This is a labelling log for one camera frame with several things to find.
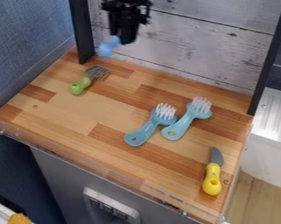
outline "floor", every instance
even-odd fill
[[[281,188],[240,172],[227,222],[281,224]]]

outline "gray cabinet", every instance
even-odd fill
[[[52,189],[67,224],[110,224],[119,220],[96,207],[88,212],[83,199],[85,186],[132,207],[141,215],[142,224],[198,223],[155,201],[146,199],[119,185],[108,182],[76,164],[32,148],[32,152]]]

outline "white fork tines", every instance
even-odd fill
[[[171,120],[173,119],[176,112],[176,108],[172,105],[169,105],[167,103],[159,103],[156,108],[156,114],[160,118],[163,118],[164,120]]]
[[[192,109],[198,113],[206,114],[212,107],[211,101],[203,97],[195,97],[192,101]]]

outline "yellow knife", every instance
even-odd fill
[[[202,183],[202,190],[209,195],[217,195],[221,191],[220,171],[224,164],[223,155],[217,148],[211,149],[207,175]]]

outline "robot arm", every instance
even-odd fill
[[[109,14],[110,34],[122,45],[136,40],[139,25],[149,24],[150,0],[103,0],[102,9]]]

